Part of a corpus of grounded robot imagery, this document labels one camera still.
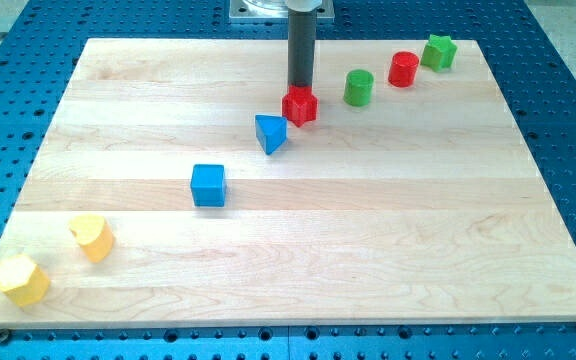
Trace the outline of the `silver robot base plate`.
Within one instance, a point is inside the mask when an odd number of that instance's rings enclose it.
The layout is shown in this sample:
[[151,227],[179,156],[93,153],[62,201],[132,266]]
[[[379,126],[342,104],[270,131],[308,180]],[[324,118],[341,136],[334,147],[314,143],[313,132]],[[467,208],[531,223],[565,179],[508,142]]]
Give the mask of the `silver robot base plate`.
[[[231,23],[284,23],[288,8],[282,0],[229,0],[228,15]],[[335,20],[334,3],[324,0],[317,8],[317,18],[327,23]]]

